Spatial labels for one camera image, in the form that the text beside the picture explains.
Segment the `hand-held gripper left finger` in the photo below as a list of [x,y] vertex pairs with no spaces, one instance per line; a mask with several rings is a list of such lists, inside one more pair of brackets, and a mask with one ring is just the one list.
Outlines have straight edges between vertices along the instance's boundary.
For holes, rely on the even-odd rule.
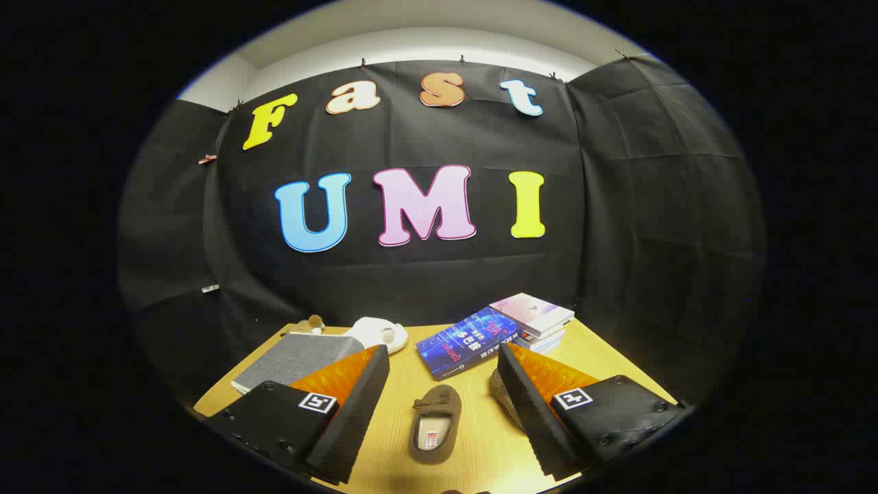
[[268,379],[206,424],[289,474],[347,484],[389,369],[373,345],[293,384]]

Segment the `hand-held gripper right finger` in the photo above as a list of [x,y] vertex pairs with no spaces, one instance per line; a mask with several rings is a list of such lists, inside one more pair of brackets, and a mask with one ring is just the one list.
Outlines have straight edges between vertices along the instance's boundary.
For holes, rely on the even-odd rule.
[[543,473],[593,475],[642,456],[683,421],[686,406],[625,375],[596,379],[502,344],[497,366]]

